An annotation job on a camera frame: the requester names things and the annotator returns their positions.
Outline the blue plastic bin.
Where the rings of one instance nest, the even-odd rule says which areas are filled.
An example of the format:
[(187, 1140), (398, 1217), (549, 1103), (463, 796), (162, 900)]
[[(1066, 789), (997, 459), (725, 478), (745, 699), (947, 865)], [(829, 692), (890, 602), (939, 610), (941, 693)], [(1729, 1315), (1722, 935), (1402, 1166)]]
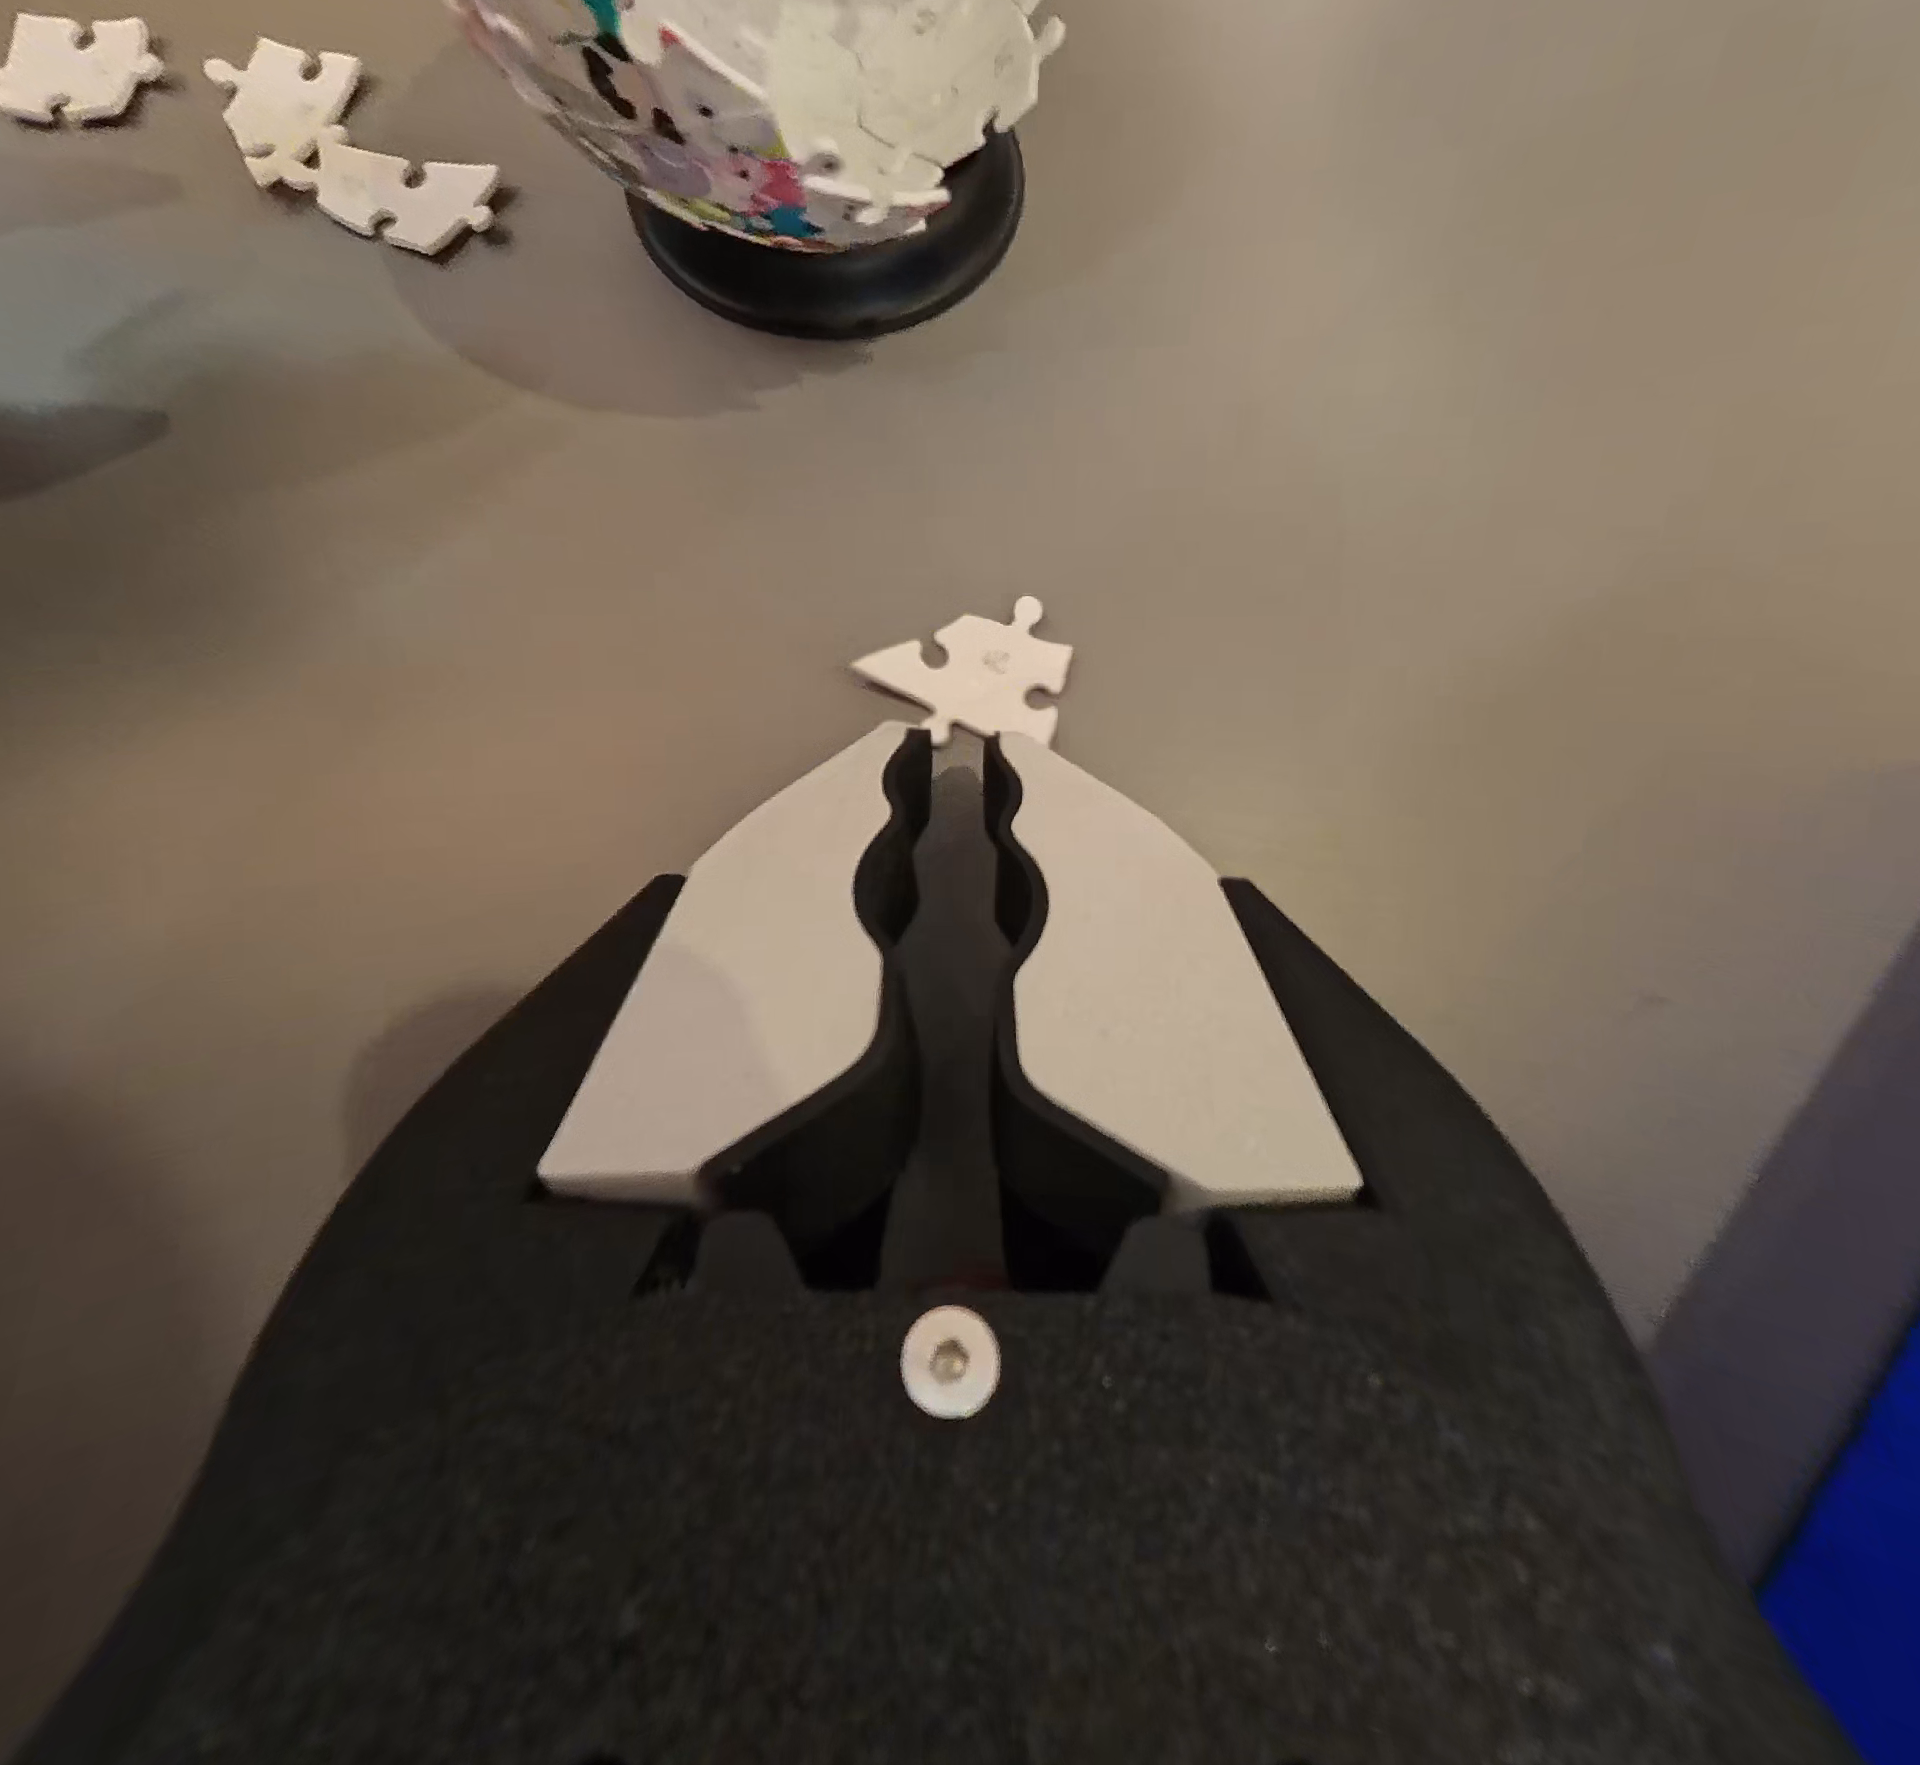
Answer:
[(1919, 1760), (1919, 1330), (1775, 1558), (1771, 1631), (1868, 1764)]

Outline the round black ball stand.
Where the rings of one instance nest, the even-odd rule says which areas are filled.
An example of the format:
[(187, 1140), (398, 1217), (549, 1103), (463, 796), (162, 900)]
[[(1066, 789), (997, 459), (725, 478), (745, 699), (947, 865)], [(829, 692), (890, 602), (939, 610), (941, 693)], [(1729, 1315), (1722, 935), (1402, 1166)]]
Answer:
[(1025, 206), (1020, 137), (991, 134), (945, 192), (920, 232), (828, 252), (699, 229), (639, 193), (626, 206), (646, 259), (703, 312), (771, 337), (869, 341), (941, 318), (1004, 263)]

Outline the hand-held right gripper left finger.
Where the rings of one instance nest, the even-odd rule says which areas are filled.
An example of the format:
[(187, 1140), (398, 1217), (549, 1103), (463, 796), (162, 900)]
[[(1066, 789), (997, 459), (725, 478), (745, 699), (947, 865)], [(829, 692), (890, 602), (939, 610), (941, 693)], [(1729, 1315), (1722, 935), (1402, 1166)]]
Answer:
[(801, 1274), (858, 1274), (916, 1132), (900, 943), (920, 735), (882, 724), (670, 883), (636, 978), (538, 1168), (545, 1193), (763, 1215)]

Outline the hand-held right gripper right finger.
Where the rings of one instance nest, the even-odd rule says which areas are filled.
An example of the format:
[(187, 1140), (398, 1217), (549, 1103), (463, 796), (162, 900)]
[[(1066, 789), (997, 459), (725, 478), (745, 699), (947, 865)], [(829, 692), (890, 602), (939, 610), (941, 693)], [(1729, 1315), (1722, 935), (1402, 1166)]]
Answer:
[(1096, 1291), (1139, 1225), (1362, 1202), (1213, 862), (1021, 735), (989, 745), (981, 797), (1006, 945), (989, 1117), (1010, 1284)]

